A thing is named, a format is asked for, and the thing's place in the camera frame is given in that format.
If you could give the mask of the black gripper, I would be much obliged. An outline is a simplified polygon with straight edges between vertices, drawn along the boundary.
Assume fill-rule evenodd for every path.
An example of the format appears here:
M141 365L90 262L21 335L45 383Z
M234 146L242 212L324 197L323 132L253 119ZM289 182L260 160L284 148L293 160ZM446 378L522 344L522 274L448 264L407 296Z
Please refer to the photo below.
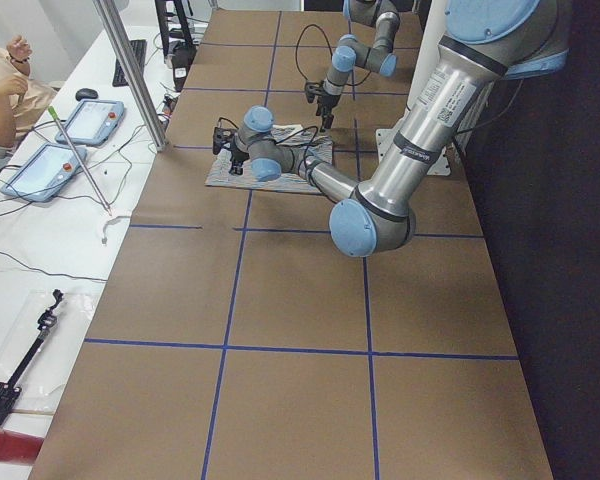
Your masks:
M338 105L341 96L319 91L315 94L315 97L317 100L316 115L322 118L322 130L330 130L334 119L332 110Z
M244 150L244 146L239 143L237 137L234 137L230 143L231 152L231 167L230 174L242 175L244 173L243 163L249 159L248 152Z

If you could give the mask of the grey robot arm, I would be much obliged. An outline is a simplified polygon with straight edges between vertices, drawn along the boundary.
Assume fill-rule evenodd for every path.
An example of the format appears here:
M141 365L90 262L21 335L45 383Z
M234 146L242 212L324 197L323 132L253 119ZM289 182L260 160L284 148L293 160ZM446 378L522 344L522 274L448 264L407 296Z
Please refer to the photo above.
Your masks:
M392 1L344 1L343 15L347 20L375 28L371 46L361 43L353 34L343 35L331 56L326 77L321 82L306 82L305 96L309 103L317 100L316 115L321 118L321 131L329 130L332 110L355 67L384 77L393 75L397 58L393 53L400 16Z
M329 219L337 248L366 257L406 244L415 231L409 200L452 142L482 90L498 80L561 69L568 54L568 1L450 1L444 8L439 60L414 104L383 132L372 177L356 181L308 146L287 146L272 134L274 117L253 106L242 124L216 130L214 150L230 154L232 174L249 165L259 181L295 174L334 204Z

